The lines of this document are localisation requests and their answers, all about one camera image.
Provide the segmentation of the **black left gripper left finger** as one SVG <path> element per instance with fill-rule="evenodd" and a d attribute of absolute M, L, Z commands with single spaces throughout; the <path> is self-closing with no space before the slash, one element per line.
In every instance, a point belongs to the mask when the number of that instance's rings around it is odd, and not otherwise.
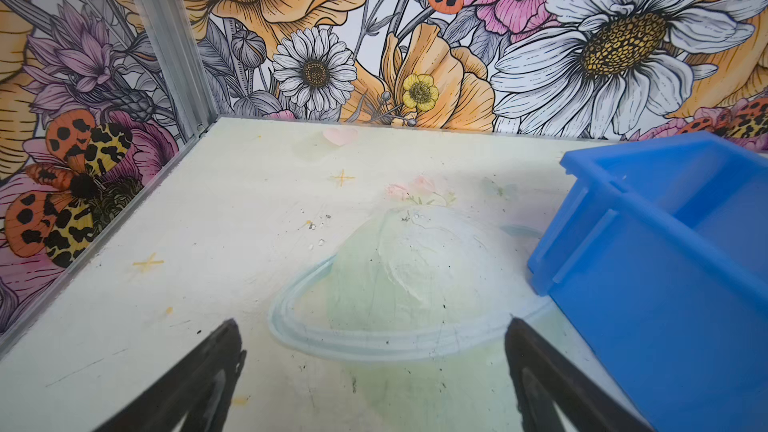
<path fill-rule="evenodd" d="M 221 431 L 247 351 L 228 319 L 99 431 Z"/>

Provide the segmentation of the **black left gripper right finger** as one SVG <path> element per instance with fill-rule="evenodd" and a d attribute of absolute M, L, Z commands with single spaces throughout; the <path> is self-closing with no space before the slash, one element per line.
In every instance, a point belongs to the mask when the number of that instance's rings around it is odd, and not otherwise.
<path fill-rule="evenodd" d="M 578 431 L 649 431 L 520 318 L 504 348 L 525 431 L 563 431 L 564 415 Z"/>

